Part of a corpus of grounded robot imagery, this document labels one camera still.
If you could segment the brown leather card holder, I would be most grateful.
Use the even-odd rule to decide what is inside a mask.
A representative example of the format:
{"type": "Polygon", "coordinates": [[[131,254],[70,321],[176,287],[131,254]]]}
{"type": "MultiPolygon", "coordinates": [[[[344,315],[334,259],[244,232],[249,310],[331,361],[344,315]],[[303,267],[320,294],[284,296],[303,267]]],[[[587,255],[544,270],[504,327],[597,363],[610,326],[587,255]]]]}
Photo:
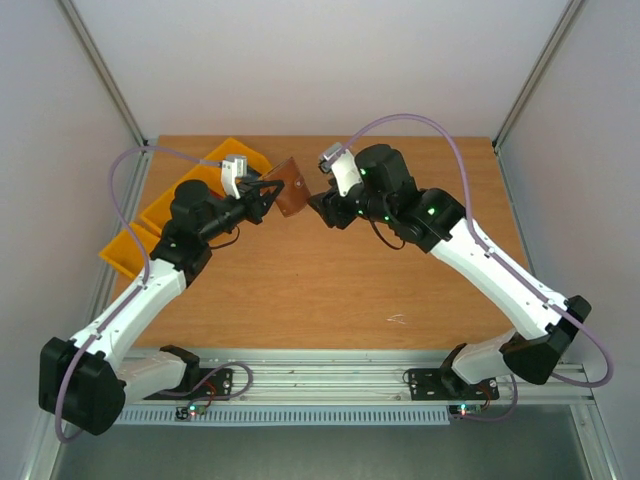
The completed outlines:
{"type": "Polygon", "coordinates": [[[280,180],[283,182],[284,187],[278,194],[275,203],[285,218],[300,213],[307,206],[311,193],[293,157],[289,157],[273,167],[262,175],[261,179],[264,181],[280,180]]]}

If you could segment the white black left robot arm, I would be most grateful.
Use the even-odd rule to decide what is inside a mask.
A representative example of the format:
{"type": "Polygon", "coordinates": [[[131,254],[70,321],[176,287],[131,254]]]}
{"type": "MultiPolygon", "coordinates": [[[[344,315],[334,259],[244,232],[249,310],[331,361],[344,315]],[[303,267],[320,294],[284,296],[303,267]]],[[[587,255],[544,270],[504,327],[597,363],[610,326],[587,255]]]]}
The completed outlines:
{"type": "Polygon", "coordinates": [[[40,353],[38,401],[63,425],[100,435],[123,407],[155,394],[189,398],[201,386],[197,356],[174,346],[150,359],[123,364],[155,317],[200,275],[212,257],[210,241],[243,221],[262,222],[284,188],[281,180],[241,182],[237,196],[217,198],[200,180],[178,185],[171,218],[145,257],[139,276],[94,321],[68,340],[51,338],[40,353]]]}

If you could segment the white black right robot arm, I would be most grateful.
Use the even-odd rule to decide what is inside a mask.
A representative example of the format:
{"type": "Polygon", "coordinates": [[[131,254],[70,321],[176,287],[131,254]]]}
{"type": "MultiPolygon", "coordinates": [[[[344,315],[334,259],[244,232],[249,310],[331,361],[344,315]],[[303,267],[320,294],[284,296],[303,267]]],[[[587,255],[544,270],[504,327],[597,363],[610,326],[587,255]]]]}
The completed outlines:
{"type": "Polygon", "coordinates": [[[330,228],[355,219],[383,223],[403,242],[459,272],[509,319],[513,328],[482,343],[457,346],[440,367],[444,390],[463,396],[491,377],[513,374],[543,385],[591,311],[581,296],[570,298],[542,285],[466,219],[465,207],[439,188],[421,189],[402,154],[376,144],[358,154],[336,143],[319,158],[330,187],[310,206],[330,228]]]}

